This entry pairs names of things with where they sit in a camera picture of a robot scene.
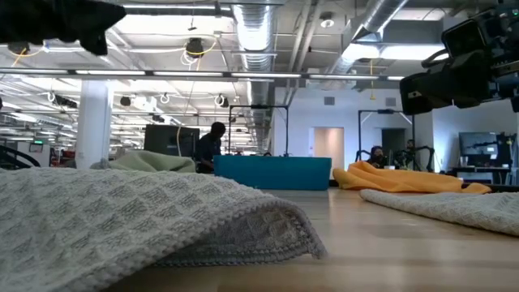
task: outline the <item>hair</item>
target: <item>hair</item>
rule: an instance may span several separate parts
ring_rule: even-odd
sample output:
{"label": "hair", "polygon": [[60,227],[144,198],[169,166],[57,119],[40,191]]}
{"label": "hair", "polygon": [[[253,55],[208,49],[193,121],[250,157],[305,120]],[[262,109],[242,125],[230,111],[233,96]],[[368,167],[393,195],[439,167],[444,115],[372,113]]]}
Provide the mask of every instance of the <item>hair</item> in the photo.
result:
{"label": "hair", "polygon": [[382,147],[380,147],[380,146],[373,146],[371,148],[371,156],[372,157],[375,155],[375,151],[377,151],[378,149],[382,150]]}
{"label": "hair", "polygon": [[223,122],[214,122],[211,125],[211,134],[225,134],[225,125],[223,124]]}

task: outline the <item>person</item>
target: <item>person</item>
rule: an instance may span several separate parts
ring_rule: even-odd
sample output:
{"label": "person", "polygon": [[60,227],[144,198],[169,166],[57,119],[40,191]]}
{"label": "person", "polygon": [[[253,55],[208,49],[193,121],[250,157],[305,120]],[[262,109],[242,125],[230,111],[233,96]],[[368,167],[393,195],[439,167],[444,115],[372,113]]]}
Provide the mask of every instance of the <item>person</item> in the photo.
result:
{"label": "person", "polygon": [[373,148],[371,148],[371,156],[370,159],[367,160],[367,163],[378,169],[383,169],[388,164],[388,158],[384,156],[382,147],[373,146]]}
{"label": "person", "polygon": [[407,140],[407,150],[413,150],[414,149],[414,140],[409,139]]}
{"label": "person", "polygon": [[198,172],[201,174],[211,174],[214,172],[213,158],[221,155],[221,137],[225,134],[225,125],[221,122],[214,122],[211,125],[211,132],[204,135],[196,148],[195,158],[198,162]]}

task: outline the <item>monitor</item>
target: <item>monitor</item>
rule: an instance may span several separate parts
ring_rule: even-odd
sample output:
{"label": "monitor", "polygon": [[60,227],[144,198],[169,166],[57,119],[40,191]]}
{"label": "monitor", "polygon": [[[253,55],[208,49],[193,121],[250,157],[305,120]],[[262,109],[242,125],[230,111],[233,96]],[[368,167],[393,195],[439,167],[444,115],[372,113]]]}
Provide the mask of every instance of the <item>monitor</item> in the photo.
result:
{"label": "monitor", "polygon": [[31,143],[29,145],[30,153],[42,153],[43,152],[43,144]]}
{"label": "monitor", "polygon": [[460,154],[489,155],[495,159],[498,154],[497,135],[492,132],[460,133]]}
{"label": "monitor", "polygon": [[144,150],[178,156],[178,146],[183,157],[194,157],[200,138],[200,129],[183,127],[178,137],[178,127],[169,125],[147,125],[144,136]]}

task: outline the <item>doorway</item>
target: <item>doorway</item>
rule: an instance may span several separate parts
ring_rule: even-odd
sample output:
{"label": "doorway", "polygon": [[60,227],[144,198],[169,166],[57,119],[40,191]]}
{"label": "doorway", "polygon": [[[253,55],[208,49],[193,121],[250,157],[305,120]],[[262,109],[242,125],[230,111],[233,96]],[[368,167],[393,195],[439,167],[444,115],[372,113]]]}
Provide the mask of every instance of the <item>doorway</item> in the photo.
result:
{"label": "doorway", "polygon": [[386,155],[405,149],[405,129],[382,129],[382,148]]}
{"label": "doorway", "polygon": [[314,157],[332,158],[332,170],[344,169],[344,128],[315,127]]}

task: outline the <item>desk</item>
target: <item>desk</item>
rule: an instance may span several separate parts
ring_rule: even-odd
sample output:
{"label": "desk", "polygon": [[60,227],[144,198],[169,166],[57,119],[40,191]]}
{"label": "desk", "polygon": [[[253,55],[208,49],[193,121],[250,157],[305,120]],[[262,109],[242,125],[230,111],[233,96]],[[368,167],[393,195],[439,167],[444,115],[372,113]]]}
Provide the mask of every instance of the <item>desk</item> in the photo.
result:
{"label": "desk", "polygon": [[454,167],[452,173],[468,183],[507,184],[508,167]]}
{"label": "desk", "polygon": [[517,292],[517,238],[385,208],[356,191],[272,193],[307,213],[329,259],[145,268],[106,292]]}

